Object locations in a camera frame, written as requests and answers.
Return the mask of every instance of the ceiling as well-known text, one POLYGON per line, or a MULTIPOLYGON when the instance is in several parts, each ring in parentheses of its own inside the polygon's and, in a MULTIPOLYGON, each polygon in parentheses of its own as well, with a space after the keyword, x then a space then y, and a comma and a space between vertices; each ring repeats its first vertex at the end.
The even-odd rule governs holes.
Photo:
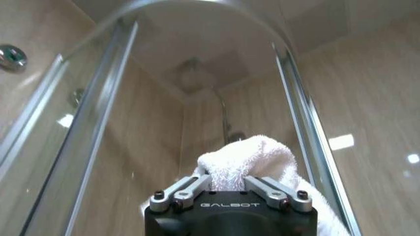
MULTIPOLYGON (((128 0, 73 0, 97 22, 128 0)), ((242 0, 278 24, 294 54, 376 29, 417 8, 417 0, 242 0)), ((268 33, 232 10, 173 3, 138 13, 132 55, 184 102, 272 70, 268 33)))

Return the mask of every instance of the towel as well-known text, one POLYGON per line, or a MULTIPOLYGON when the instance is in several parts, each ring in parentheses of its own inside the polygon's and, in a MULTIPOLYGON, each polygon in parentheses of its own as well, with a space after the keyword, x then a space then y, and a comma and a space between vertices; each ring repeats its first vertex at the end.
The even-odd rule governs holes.
POLYGON ((213 191, 241 191, 244 177, 270 177, 293 190, 305 190, 312 197, 317 215, 318 236, 349 236, 326 199, 297 175, 296 160, 289 148, 276 140, 257 135, 233 142, 198 157, 196 174, 209 173, 213 191))

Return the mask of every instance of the glass shower door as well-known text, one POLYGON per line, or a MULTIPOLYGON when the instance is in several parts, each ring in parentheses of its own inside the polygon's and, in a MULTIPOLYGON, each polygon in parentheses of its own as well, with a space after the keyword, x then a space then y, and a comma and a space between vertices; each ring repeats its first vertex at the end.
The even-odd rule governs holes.
POLYGON ((136 29, 136 23, 117 21, 58 55, 45 73, 0 147, 1 235, 44 235, 38 230, 50 233, 70 220, 136 29), (30 227, 33 221, 45 227, 30 227))

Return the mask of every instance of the screw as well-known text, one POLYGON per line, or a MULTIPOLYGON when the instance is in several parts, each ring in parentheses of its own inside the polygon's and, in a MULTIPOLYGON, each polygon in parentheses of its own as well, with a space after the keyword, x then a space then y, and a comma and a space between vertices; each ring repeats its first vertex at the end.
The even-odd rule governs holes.
POLYGON ((278 204, 280 211, 286 211, 289 209, 289 206, 290 206, 289 199, 288 198, 281 199, 278 204))
POLYGON ((156 200, 161 200, 165 197, 165 192, 162 190, 157 190, 153 196, 156 200))
POLYGON ((301 200, 308 200, 308 192, 304 190, 297 191, 297 198, 301 200))
POLYGON ((182 202, 176 200, 172 204, 172 209, 174 213, 180 213, 182 211, 182 202))

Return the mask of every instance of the wall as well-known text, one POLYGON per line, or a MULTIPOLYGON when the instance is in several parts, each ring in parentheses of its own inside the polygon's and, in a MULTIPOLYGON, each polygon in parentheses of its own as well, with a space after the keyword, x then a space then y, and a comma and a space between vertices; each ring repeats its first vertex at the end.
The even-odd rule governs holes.
POLYGON ((420 12, 298 59, 364 235, 420 232, 420 12))
MULTIPOLYGON (((297 136, 278 73, 273 70, 221 91, 230 132, 246 137, 264 134, 284 143, 296 155, 298 174, 306 178, 297 136)), ((198 156, 224 145, 221 105, 213 96, 185 106, 180 175, 193 171, 198 156)))
POLYGON ((140 204, 177 178, 182 105, 129 60, 73 235, 141 235, 140 204))
POLYGON ((2 0, 0 44, 17 46, 28 56, 22 73, 0 69, 0 143, 37 88, 54 55, 86 34, 93 21, 66 0, 2 0))

